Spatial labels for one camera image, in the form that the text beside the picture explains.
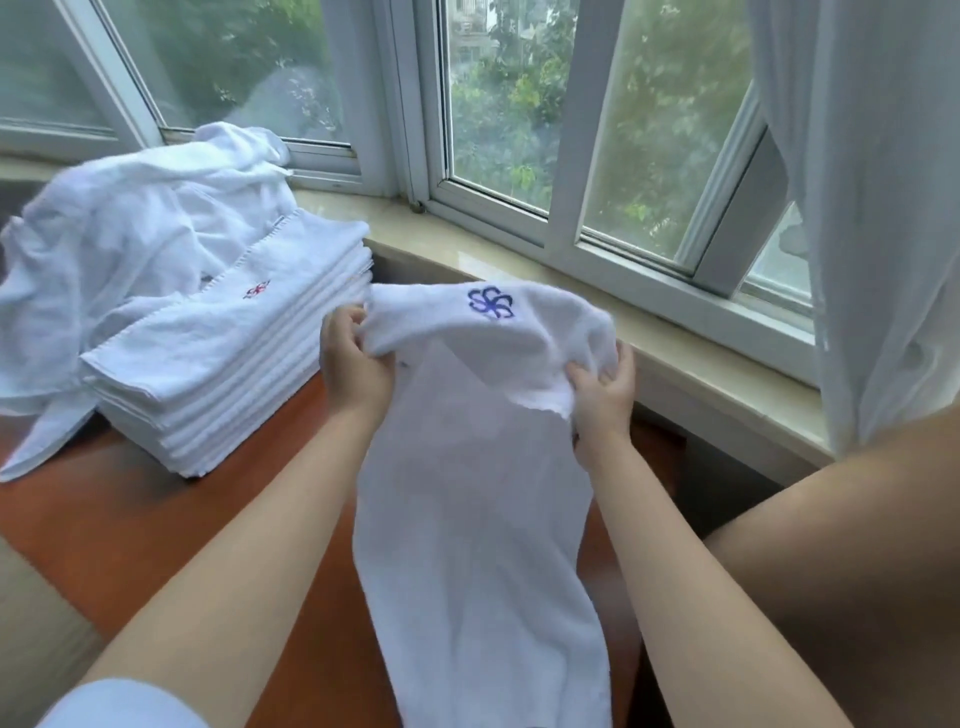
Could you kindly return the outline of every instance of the glass pane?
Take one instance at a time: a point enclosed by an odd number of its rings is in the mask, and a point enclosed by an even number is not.
[[[446,0],[455,177],[547,210],[578,0]]]
[[[36,0],[0,5],[0,118],[106,131],[84,82],[47,32],[48,11]]]
[[[673,258],[751,80],[743,0],[627,0],[586,227]]]
[[[778,297],[810,302],[810,267],[800,211],[786,209],[747,274],[747,282]]]
[[[104,0],[167,128],[347,141],[318,0]]]

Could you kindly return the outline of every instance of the sheer curtain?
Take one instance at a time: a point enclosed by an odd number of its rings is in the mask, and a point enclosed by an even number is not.
[[[838,455],[960,389],[960,3],[748,0]]]

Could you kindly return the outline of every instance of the red embroidered flower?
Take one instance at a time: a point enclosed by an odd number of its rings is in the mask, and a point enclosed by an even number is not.
[[[268,285],[270,285],[270,282],[269,282],[268,280],[264,280],[262,283],[258,283],[258,284],[255,285],[253,288],[251,288],[249,291],[247,291],[247,294],[244,296],[244,298],[245,298],[245,299],[251,299],[251,298],[253,298],[254,296],[259,296],[261,293],[263,293],[265,290],[267,290],[267,286],[268,286]]]

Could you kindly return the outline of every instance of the hand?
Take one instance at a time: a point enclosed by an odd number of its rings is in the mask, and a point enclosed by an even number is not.
[[[577,461],[588,473],[596,468],[606,448],[626,440],[630,442],[630,419],[634,412],[634,350],[616,342],[617,366],[611,376],[596,377],[570,362],[566,375],[576,391],[573,423],[576,427],[573,448]]]
[[[357,327],[366,317],[359,306],[341,306],[324,318],[321,364],[330,416],[353,413],[372,432],[383,422],[394,394],[394,356],[363,353]]]

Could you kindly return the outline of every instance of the embroidered logo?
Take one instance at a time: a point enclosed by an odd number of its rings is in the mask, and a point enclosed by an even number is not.
[[[502,293],[495,285],[486,288],[474,288],[467,293],[470,299],[470,308],[484,316],[492,314],[498,319],[512,319],[516,315],[511,309],[514,297]]]
[[[244,298],[251,299],[255,296],[259,296],[261,293],[267,290],[268,285],[270,285],[270,282],[268,280],[264,280],[262,283],[258,283],[249,291],[247,291],[247,293],[244,295]]]

